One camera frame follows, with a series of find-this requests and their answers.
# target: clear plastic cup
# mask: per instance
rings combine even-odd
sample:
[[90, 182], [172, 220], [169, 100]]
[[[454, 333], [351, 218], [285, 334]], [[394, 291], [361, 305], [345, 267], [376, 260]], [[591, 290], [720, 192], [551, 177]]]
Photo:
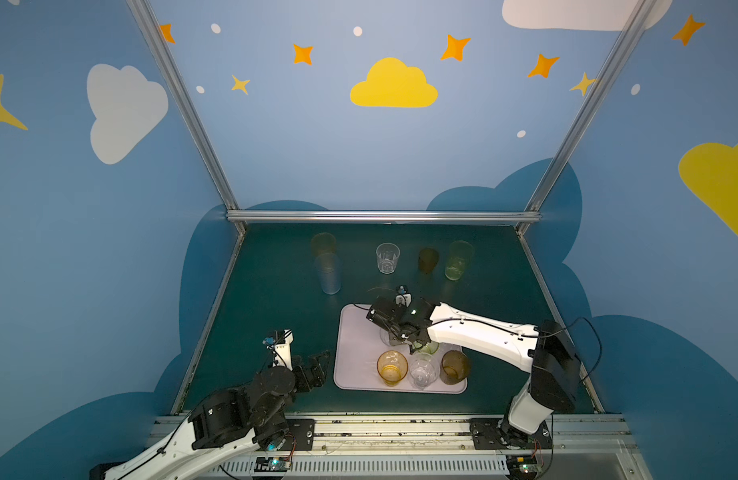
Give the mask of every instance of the clear plastic cup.
[[392, 274], [396, 271], [399, 256], [401, 256], [401, 249], [394, 244], [382, 244], [378, 246], [377, 268], [383, 274]]
[[409, 377], [412, 385], [418, 389], [428, 388], [438, 379], [439, 372], [438, 362], [433, 360], [432, 355], [427, 353], [412, 355], [412, 361], [409, 364]]
[[449, 246], [449, 257], [447, 258], [447, 267], [444, 273], [449, 280], [460, 280], [465, 270], [470, 266], [473, 259], [473, 245], [468, 242], [458, 240], [452, 242]]
[[321, 289], [328, 295], [334, 295], [342, 288], [342, 261], [335, 254], [322, 254], [314, 261]]

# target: orange star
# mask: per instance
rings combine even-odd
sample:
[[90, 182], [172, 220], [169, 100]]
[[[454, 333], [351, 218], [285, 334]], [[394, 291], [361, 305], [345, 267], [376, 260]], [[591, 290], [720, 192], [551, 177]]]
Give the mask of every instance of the orange star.
[[690, 38], [692, 37], [692, 35], [694, 35], [695, 32], [700, 30], [703, 26], [705, 26], [704, 23], [695, 22], [693, 16], [690, 15], [690, 17], [686, 19], [686, 23], [684, 24], [683, 28], [679, 30], [679, 33], [673, 35], [673, 38], [671, 38], [671, 40], [680, 40], [681, 43], [686, 46], [686, 44], [690, 43]]
[[458, 61], [463, 61], [463, 48], [465, 48], [465, 45], [470, 42], [470, 38], [465, 38], [464, 40], [457, 40], [455, 37], [449, 35], [449, 45], [447, 46], [447, 51], [443, 53], [443, 57], [441, 57], [441, 60], [446, 60], [447, 58], [456, 58]]
[[169, 43], [177, 43], [174, 41], [174, 37], [172, 37], [172, 24], [168, 23], [166, 25], [159, 25], [161, 27], [161, 33], [164, 34], [164, 40]]
[[537, 58], [537, 67], [534, 68], [532, 72], [529, 72], [528, 77], [533, 77], [534, 75], [542, 75], [545, 78], [548, 78], [548, 73], [550, 73], [550, 67], [554, 66], [554, 63], [561, 58], [545, 58], [543, 54], [539, 54], [539, 57]]
[[300, 47], [295, 45], [295, 63], [305, 62], [312, 65], [311, 50], [313, 50], [313, 47]]

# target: robotic arm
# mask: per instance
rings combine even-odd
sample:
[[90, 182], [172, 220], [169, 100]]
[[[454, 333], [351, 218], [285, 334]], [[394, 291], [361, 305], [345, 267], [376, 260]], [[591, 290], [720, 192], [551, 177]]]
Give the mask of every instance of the robotic arm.
[[[92, 480], [189, 480], [231, 457], [260, 448], [274, 451], [285, 443], [286, 406], [295, 393], [325, 384], [329, 352], [310, 357], [309, 365], [292, 357], [291, 331], [274, 332], [263, 344], [274, 355], [267, 370], [251, 382], [204, 398], [170, 436], [126, 463], [102, 464]], [[287, 460], [272, 458], [269, 471], [285, 471]]]
[[374, 301], [367, 319], [390, 333], [391, 344], [407, 343], [412, 353], [430, 341], [453, 343], [528, 372], [499, 425], [499, 440], [509, 448], [525, 447], [553, 411], [574, 411], [580, 358], [572, 342], [558, 335], [563, 328], [556, 322], [520, 325], [422, 298], [395, 303], [383, 297]]

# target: white robotic arm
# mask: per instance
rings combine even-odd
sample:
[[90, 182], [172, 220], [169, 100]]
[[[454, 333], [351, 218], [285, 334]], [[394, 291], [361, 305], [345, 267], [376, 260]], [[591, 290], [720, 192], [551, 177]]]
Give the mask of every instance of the white robotic arm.
[[367, 318], [396, 341], [424, 345], [429, 341], [467, 347], [528, 372], [529, 379], [513, 398], [500, 429], [505, 446], [521, 446], [554, 410], [574, 410], [580, 359], [571, 341], [557, 335], [556, 322], [541, 326], [501, 322], [416, 299], [401, 304], [378, 297]]

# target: vent grille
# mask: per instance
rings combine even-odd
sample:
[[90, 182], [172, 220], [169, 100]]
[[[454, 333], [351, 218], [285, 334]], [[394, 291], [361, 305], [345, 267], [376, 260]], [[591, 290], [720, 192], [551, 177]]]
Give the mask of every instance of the vent grille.
[[[231, 475], [250, 475], [254, 471], [255, 457], [237, 457], [222, 466]], [[380, 475], [507, 475], [505, 456], [295, 456], [287, 475], [312, 476], [380, 476]], [[278, 475], [256, 472], [254, 476]], [[219, 467], [212, 468], [206, 478], [227, 476]]]

